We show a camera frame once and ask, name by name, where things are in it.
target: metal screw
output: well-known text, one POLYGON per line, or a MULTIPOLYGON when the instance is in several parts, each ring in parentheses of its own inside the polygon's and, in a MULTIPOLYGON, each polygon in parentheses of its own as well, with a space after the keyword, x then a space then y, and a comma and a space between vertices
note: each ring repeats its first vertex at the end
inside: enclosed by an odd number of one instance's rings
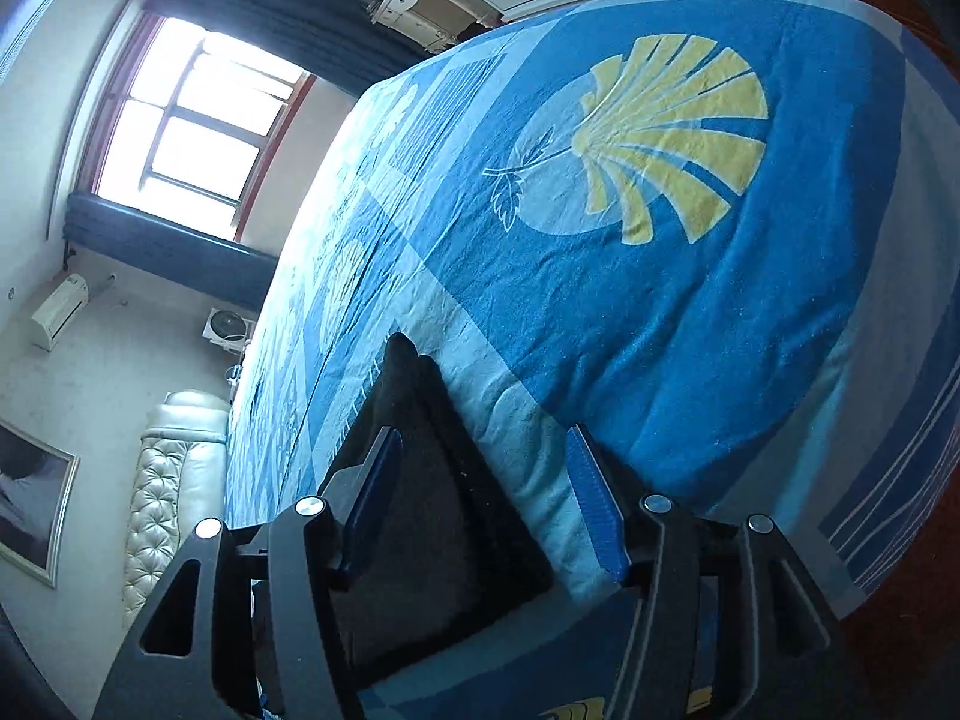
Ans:
POLYGON ((207 519, 202 519, 197 523, 197 527, 194 529, 194 533, 197 534, 200 538, 213 538, 216 536, 224 527, 224 523, 220 522, 216 517, 208 517, 207 519))
POLYGON ((774 521, 766 514, 751 515, 750 519, 747 520, 747 525, 754 533, 764 533, 766 535, 774 531, 774 521))
POLYGON ((303 517, 313 517, 314 514, 319 514, 326 509, 326 501, 323 498, 318 498, 316 495, 308 495, 306 498, 301 498, 299 501, 296 501, 296 513, 302 515, 303 517))
POLYGON ((643 507, 654 514, 666 514, 673 509, 673 501, 665 495, 647 495, 643 499, 643 507))

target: white box fan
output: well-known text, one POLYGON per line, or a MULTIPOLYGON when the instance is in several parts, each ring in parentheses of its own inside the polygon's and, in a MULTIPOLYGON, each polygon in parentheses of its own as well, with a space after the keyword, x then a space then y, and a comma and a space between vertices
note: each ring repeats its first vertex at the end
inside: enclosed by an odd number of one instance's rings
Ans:
POLYGON ((90 303, 90 290, 83 276, 71 274, 43 301, 31 318, 30 340, 41 349, 53 351, 62 333, 90 303))
POLYGON ((256 322, 244 319, 235 311, 211 308, 210 316, 206 318, 203 337, 226 351, 240 354, 247 341, 253 337, 254 327, 256 322))

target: framed picture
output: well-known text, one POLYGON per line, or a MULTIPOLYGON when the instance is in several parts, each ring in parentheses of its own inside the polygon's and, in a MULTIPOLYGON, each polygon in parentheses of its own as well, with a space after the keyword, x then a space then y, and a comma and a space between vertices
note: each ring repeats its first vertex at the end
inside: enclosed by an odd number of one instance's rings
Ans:
POLYGON ((79 462, 0 419, 0 556, 51 587, 79 462))

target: window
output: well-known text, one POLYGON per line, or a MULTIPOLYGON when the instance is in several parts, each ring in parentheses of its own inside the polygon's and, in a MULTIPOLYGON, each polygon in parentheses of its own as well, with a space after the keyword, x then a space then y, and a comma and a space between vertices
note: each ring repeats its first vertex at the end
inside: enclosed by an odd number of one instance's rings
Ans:
POLYGON ((239 40, 147 16, 104 96, 80 187, 232 239, 307 78, 239 40))

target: bed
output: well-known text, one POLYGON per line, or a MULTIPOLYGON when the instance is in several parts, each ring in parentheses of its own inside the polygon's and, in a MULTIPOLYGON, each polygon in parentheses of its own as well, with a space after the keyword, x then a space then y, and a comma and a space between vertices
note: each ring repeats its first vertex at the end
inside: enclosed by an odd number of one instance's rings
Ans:
POLYGON ((851 0, 591 1, 358 101, 247 356, 227 523, 315 493, 400 331, 556 575, 371 718, 600 716, 634 607, 570 488, 575 422, 698 514, 770 514, 839 615, 877 588, 958 459, 958 117, 851 0))

